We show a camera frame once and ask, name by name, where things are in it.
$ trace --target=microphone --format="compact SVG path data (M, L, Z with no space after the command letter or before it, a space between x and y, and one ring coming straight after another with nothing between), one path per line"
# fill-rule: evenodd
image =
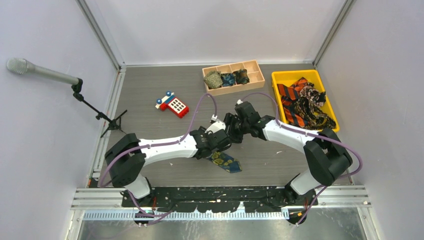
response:
M79 78L37 66L23 58L11 58L7 61L7 69L15 74L34 74L64 84L77 85Z

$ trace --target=black tripod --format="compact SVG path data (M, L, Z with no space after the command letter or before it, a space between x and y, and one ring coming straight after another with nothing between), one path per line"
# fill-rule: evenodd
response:
M106 114L104 114L103 112L97 110L95 107L93 107L90 103L86 102L84 100L83 95L80 93L81 89L83 87L83 80L78 78L78 84L72 85L72 90L73 90L73 96L80 102L85 103L85 105L89 106L91 109L93 109L96 113L97 116L95 116L95 118L97 120L100 119L104 119L106 121L109 122L109 126L107 126L107 129L101 134L100 138L103 138L103 136L109 131L109 130L119 130L121 132L123 132L124 134L127 134L126 132L122 131L121 128L121 119L122 116L127 112L127 110L123 111L123 113L121 113L118 117L116 117L115 119L110 119L108 116L106 116Z

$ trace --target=yellow plastic tray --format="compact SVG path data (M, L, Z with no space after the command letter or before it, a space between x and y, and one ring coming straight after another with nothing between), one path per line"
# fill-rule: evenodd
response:
M315 84L315 88L324 92L323 82L321 81L320 75L316 70L299 70L299 71L275 71L272 73L272 87L274 88L276 102L278 104L279 114L281 116L281 120L288 124L289 122L286 119L286 115L284 114L283 105L281 103L281 95L278 91L277 84L284 84L287 87L290 87L297 80L304 77L309 82ZM325 96L325 104L321 107L321 110L328 114L335 121L335 128L333 128L334 132L338 132L340 130L339 123L337 122L336 115L334 114L333 108L331 107L330 100L327 96Z

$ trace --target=microphone grille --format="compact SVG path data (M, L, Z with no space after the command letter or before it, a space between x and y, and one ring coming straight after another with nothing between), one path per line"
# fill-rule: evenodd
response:
M27 60L23 58L11 58L7 61L7 69L15 74L24 74L28 70Z

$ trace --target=cable connector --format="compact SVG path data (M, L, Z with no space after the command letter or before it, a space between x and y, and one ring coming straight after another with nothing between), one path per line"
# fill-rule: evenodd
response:
M217 119L218 119L218 116L213 114L212 117L210 118L210 123L214 124L217 121Z

